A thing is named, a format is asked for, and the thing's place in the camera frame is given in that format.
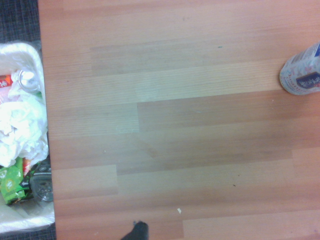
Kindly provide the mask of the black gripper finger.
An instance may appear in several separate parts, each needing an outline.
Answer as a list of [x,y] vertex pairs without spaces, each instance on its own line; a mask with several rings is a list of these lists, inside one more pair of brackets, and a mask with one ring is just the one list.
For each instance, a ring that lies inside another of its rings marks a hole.
[[143,221],[135,222],[133,229],[121,240],[149,240],[149,225]]

